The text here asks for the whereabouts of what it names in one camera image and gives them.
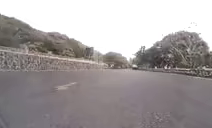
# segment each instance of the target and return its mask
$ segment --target road marking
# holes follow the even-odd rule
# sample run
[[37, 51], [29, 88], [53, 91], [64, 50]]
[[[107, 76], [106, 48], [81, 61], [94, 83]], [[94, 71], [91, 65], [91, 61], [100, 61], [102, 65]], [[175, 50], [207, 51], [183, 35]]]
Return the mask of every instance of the road marking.
[[77, 83], [76, 83], [76, 82], [73, 82], [73, 83], [66, 84], [66, 85], [60, 85], [60, 86], [55, 87], [55, 89], [56, 89], [57, 91], [66, 90], [66, 89], [68, 89], [70, 86], [73, 86], [73, 85], [75, 85], [75, 84], [77, 84]]

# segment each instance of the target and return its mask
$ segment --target hill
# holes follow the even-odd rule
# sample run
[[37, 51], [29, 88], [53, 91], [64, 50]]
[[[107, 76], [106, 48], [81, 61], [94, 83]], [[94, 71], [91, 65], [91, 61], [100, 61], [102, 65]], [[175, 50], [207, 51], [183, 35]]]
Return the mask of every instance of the hill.
[[20, 48], [26, 45], [29, 51], [51, 53], [82, 58], [88, 47], [78, 40], [58, 32], [43, 32], [14, 17], [0, 14], [0, 46]]

